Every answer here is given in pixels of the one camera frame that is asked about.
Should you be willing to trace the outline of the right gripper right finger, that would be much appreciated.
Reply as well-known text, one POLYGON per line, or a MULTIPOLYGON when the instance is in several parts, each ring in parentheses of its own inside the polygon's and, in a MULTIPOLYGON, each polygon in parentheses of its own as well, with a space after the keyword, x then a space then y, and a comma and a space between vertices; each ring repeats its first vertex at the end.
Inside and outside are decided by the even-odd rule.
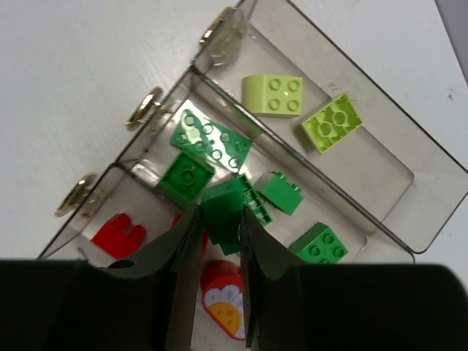
POLYGON ((442 265, 307 264, 240 219, 252 350, 465 350, 467 294, 442 265))

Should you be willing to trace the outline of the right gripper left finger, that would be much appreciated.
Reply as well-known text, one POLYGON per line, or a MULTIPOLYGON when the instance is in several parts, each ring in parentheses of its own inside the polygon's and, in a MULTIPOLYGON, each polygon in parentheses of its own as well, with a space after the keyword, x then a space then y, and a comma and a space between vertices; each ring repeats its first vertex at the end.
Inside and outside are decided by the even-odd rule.
POLYGON ((1 348, 188 350, 202 243, 203 212, 192 208, 106 268, 84 260, 2 260, 1 348))

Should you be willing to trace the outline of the green square lego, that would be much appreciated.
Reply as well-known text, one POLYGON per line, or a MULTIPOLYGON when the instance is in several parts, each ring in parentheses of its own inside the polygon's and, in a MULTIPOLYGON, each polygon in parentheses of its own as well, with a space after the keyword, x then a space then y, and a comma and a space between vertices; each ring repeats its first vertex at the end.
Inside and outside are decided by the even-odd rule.
POLYGON ((315 223, 290 245, 289 250, 304 262, 313 264, 337 263, 348 253, 334 231, 322 222, 315 223))
POLYGON ((181 151, 156 187, 163 195, 185 207, 198 199, 214 174, 215 169, 203 159, 181 151))

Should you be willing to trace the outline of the red rounded flower lego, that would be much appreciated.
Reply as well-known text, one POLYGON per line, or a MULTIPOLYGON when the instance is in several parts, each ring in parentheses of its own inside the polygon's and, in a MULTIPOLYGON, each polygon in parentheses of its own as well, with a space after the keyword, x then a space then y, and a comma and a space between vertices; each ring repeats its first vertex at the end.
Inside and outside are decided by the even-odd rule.
POLYGON ((228 260, 212 260, 200 277, 202 306, 232 339, 244 341, 244 297, 241 269, 228 260))

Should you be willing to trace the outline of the small red square lego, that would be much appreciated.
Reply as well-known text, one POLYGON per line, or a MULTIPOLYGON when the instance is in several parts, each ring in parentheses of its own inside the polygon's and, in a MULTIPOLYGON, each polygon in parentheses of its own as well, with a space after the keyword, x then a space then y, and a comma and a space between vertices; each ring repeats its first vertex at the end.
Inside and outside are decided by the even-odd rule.
POLYGON ((91 242, 114 259, 120 260, 144 244, 146 233, 144 226, 133 225, 127 214, 116 214, 103 224, 91 242))

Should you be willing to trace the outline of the small green sloped lego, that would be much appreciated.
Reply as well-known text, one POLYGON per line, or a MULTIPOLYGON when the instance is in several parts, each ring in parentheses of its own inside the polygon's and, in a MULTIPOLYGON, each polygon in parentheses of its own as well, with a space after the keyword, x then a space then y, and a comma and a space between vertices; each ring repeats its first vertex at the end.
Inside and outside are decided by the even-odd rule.
POLYGON ((200 199, 203 225, 213 245, 225 256, 240 252, 239 226, 244 209, 243 193, 237 178, 207 188, 200 199))

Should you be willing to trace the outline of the long dark green lego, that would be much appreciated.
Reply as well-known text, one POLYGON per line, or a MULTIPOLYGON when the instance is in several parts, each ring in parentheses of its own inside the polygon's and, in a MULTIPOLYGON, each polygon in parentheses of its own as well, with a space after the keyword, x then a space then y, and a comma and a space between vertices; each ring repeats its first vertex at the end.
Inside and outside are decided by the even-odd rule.
POLYGON ((239 173, 252 141, 205 117, 185 109, 170 139, 170 144, 232 173, 239 173))

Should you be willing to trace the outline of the light green lego upturned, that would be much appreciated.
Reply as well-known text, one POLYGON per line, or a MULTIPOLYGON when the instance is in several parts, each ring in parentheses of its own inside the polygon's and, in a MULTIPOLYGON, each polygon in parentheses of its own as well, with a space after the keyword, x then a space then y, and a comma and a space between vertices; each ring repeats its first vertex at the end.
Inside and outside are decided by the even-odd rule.
POLYGON ((324 154, 362 124, 348 94, 341 94, 305 118, 300 126, 317 151, 324 154))

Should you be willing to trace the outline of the pale yellow-green lego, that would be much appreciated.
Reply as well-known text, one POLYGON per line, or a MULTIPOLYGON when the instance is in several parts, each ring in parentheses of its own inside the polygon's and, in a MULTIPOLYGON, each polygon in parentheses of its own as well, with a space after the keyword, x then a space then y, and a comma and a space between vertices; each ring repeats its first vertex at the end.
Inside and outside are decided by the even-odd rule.
POLYGON ((293 118, 303 112, 303 78, 250 75, 242 80, 241 104, 262 117, 293 118))

